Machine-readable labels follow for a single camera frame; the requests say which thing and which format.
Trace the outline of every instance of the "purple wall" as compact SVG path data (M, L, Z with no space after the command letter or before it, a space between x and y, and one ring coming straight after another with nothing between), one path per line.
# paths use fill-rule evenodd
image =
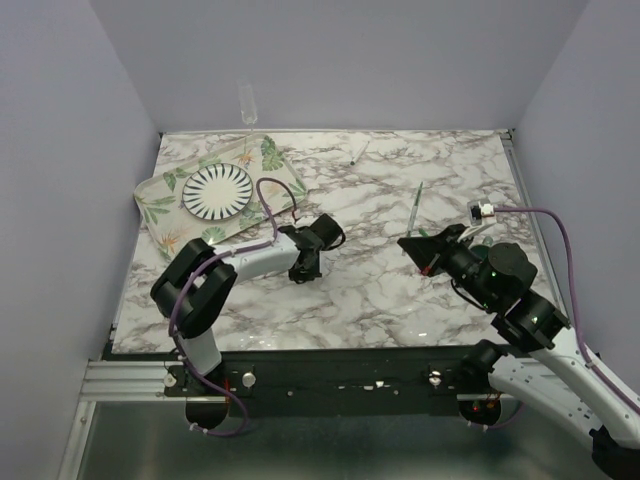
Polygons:
M532 201L573 241L586 339L640 391L640 2L592 0L516 130ZM567 292L562 238L543 233Z
M513 127L587 0L91 0L161 131Z
M86 0L0 15L0 465L55 478L159 143Z

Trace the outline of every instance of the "marble tabletop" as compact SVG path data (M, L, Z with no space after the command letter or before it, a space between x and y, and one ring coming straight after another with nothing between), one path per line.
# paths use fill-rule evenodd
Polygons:
M245 134L167 134L155 175ZM404 347L504 343L491 316L465 303L449 278L419 275L396 244L404 236L418 184L424 182L416 227L437 233L468 224L468 201L522 204L500 136L494 131L270 132L310 192L301 213L329 213L346 243L326 255L329 273L296 285L287 275L233 288L213 326L220 350ZM355 164L351 156L365 143ZM278 221L290 222L289 214ZM268 222L230 239L266 237ZM552 299L550 282L524 215L505 215L487 232L518 242L538 267L534 288ZM124 289L113 353L168 352L167 320L149 297L166 267L143 225Z

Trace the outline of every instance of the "floral tray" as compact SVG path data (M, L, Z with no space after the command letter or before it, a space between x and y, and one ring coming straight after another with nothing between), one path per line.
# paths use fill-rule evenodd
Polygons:
M244 169L253 182L253 194L240 213L224 220L202 220L185 208L182 190L198 170L219 163ZM255 189L256 182L262 177L276 178L289 185L297 202L307 195L307 187L273 139L254 134L145 180L136 187L134 198L160 255L170 261L195 237L202 237L209 245L214 245L266 219ZM289 195L279 185L265 183L262 190L274 214L292 207Z

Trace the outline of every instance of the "marker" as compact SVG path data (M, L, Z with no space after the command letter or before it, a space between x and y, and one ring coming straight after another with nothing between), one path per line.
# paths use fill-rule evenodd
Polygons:
M418 187L418 191L416 192L416 198L413 201L413 207L411 208L411 214L409 215L409 225L407 225L407 237L411 236L411 232L413 231L413 226L416 223L416 215L418 214L418 206L420 205L420 196L422 195L422 184L420 182L420 186Z
M369 146L369 142L366 142L362 147L360 147L360 150L358 150L358 152L351 159L351 165L355 165L356 162L360 160L360 157L362 156L362 154L364 153L364 151L367 149L368 146Z

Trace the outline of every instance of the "plate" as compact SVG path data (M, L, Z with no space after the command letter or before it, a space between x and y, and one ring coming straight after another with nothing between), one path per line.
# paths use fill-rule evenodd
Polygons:
M240 213L253 195L249 174L230 163L201 168L182 189L185 208L203 220L224 220Z

